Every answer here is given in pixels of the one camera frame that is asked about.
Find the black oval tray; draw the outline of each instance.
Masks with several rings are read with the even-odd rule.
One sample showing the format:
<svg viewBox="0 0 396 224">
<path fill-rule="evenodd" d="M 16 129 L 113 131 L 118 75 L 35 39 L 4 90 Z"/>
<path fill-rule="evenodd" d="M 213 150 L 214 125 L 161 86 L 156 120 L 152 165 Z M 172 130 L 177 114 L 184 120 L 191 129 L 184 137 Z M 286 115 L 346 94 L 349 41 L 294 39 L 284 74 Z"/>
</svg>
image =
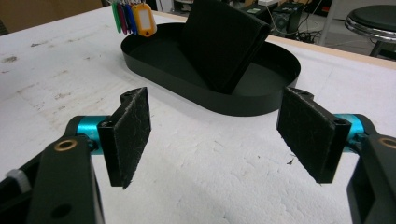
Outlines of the black oval tray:
<svg viewBox="0 0 396 224">
<path fill-rule="evenodd" d="M 258 116 L 277 110 L 283 89 L 295 86 L 301 70 L 296 57 L 264 43 L 233 93 L 210 90 L 180 49 L 183 26 L 158 25 L 150 38 L 128 35 L 121 43 L 128 68 L 206 109 L 230 116 Z"/>
</svg>

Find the yellow key tag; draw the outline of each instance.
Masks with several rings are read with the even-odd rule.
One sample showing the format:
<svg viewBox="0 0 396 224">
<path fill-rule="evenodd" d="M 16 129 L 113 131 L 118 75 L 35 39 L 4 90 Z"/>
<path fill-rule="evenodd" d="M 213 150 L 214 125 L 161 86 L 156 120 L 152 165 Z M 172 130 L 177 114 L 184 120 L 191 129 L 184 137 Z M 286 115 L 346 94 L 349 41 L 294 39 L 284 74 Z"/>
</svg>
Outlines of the yellow key tag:
<svg viewBox="0 0 396 224">
<path fill-rule="evenodd" d="M 157 25 L 148 4 L 134 5 L 132 6 L 132 12 L 134 13 L 138 34 L 149 37 L 157 32 Z"/>
</svg>

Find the stool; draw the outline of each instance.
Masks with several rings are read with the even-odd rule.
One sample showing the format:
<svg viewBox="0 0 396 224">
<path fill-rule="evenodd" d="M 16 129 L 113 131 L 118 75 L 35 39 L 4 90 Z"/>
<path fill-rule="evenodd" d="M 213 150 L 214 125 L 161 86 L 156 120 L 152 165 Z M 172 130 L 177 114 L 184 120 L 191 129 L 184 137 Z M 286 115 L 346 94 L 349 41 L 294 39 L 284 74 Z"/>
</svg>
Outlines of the stool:
<svg viewBox="0 0 396 224">
<path fill-rule="evenodd" d="M 396 43 L 396 6 L 357 8 L 346 18 L 350 31 L 377 40 L 370 56 L 376 57 L 384 42 Z"/>
</svg>

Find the black stool seat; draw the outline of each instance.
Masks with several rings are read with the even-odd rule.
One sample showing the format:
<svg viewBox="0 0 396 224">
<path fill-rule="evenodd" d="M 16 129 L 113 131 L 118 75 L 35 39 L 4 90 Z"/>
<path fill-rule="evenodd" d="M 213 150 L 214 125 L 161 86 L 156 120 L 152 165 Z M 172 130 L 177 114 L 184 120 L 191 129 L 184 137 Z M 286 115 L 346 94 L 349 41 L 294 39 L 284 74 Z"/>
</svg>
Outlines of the black stool seat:
<svg viewBox="0 0 396 224">
<path fill-rule="evenodd" d="M 396 32 L 396 6 L 361 7 L 348 17 L 364 26 Z"/>
</svg>

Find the white tabletop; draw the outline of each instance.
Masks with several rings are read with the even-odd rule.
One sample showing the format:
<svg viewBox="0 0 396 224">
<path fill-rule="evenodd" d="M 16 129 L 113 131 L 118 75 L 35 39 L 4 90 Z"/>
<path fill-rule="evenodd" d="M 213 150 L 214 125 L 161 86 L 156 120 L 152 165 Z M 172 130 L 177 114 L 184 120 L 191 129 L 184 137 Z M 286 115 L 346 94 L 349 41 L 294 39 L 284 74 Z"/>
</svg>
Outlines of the white tabletop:
<svg viewBox="0 0 396 224">
<path fill-rule="evenodd" d="M 122 93 L 148 87 L 152 132 L 130 187 L 111 188 L 104 158 L 93 156 L 107 223 L 351 222 L 346 188 L 356 155 L 342 156 L 333 184 L 316 184 L 277 132 L 277 111 L 208 111 L 131 72 L 124 37 L 110 7 L 0 36 L 0 174 L 59 138 L 74 116 L 110 115 Z M 299 59 L 297 88 L 396 136 L 394 63 L 268 40 Z"/>
</svg>

